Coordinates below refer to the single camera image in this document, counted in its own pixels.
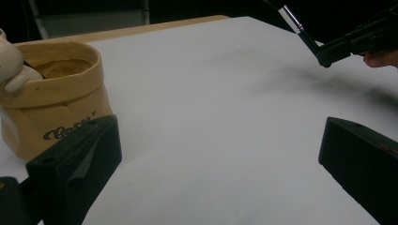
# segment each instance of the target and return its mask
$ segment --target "black object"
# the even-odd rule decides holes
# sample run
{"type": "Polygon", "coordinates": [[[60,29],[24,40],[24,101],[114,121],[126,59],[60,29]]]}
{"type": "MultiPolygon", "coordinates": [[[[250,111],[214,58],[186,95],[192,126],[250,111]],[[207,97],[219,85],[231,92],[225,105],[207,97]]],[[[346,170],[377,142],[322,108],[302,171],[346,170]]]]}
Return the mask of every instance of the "black object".
{"type": "Polygon", "coordinates": [[[82,224],[121,158],[116,117],[86,122],[29,161],[21,184],[0,178],[0,224],[82,224]]]}
{"type": "Polygon", "coordinates": [[[398,223],[398,143],[329,117],[319,163],[382,225],[398,223]]]}
{"type": "Polygon", "coordinates": [[[265,0],[265,2],[279,10],[286,22],[318,59],[319,65],[325,68],[351,54],[379,53],[398,48],[398,4],[374,15],[343,37],[319,46],[287,5],[276,0],[265,0]]]}

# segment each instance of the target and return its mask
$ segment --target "finger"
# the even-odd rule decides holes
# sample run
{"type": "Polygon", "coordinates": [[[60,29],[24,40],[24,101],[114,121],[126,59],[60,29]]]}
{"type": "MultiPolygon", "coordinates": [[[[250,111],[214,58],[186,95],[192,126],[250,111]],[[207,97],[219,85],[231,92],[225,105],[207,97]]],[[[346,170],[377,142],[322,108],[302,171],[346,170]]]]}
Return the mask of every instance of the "finger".
{"type": "Polygon", "coordinates": [[[382,68],[394,66],[398,68],[398,51],[383,52],[377,54],[366,53],[363,61],[370,68],[382,68]]]}

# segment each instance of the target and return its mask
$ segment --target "black wall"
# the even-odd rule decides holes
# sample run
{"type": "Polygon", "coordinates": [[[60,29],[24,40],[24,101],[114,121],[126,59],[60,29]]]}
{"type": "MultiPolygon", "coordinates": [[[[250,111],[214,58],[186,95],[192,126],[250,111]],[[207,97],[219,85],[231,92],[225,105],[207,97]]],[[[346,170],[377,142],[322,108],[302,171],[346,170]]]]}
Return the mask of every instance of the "black wall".
{"type": "MultiPolygon", "coordinates": [[[[318,41],[340,37],[369,17],[394,4],[393,0],[284,0],[308,33],[318,41]]],[[[279,13],[263,0],[149,0],[151,23],[210,15],[250,16],[291,30],[279,13]]]]}
{"type": "Polygon", "coordinates": [[[0,0],[0,28],[11,43],[41,39],[27,0],[0,0]]]}
{"type": "Polygon", "coordinates": [[[41,15],[134,10],[141,0],[36,0],[41,15]]]}

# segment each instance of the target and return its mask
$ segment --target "white tabletop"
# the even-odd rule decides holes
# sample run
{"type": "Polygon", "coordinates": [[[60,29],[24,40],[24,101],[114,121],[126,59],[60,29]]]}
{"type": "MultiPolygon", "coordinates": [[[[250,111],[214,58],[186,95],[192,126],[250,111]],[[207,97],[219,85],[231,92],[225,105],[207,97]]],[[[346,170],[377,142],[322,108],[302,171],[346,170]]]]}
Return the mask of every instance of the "white tabletop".
{"type": "MultiPolygon", "coordinates": [[[[245,17],[90,45],[123,161],[84,224],[377,224],[317,158],[328,116],[398,140],[396,69],[320,67],[299,37],[245,17]]],[[[0,148],[0,176],[22,181],[0,148]]]]}

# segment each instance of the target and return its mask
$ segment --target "beige fabric bin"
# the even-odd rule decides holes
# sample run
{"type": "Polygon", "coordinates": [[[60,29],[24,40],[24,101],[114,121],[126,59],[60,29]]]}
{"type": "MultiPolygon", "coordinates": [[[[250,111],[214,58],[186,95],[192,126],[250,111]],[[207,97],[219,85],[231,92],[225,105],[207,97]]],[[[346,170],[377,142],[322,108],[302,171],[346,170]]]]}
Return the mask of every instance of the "beige fabric bin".
{"type": "Polygon", "coordinates": [[[97,50],[74,42],[18,48],[46,78],[12,94],[0,88],[2,136],[18,157],[30,160],[88,120],[112,114],[97,50]]]}

